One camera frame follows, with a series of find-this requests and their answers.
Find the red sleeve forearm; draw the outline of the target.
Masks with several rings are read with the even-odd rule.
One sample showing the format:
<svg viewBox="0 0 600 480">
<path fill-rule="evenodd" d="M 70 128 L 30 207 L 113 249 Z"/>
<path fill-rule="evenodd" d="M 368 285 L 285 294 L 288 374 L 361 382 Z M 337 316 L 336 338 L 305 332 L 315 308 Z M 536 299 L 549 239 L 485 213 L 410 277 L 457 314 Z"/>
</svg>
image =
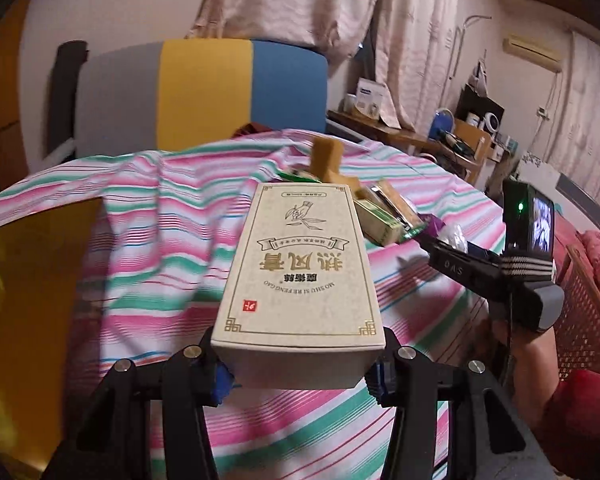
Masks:
<svg viewBox="0 0 600 480">
<path fill-rule="evenodd" d="M 562 380 L 534 435 L 560 472 L 573 479 L 600 479 L 600 374 L 575 370 Z"/>
</svg>

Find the right hand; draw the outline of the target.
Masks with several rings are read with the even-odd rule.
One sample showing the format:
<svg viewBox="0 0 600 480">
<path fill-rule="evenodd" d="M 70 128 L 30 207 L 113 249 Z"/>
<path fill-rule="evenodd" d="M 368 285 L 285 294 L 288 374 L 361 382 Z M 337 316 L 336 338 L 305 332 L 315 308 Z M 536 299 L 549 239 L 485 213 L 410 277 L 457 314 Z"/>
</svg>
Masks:
<svg viewBox="0 0 600 480">
<path fill-rule="evenodd" d="M 554 328 L 540 334 L 493 321 L 492 332 L 499 342 L 510 342 L 514 368 L 514 404 L 527 425 L 539 426 L 546 404 L 559 386 L 559 368 Z"/>
</svg>

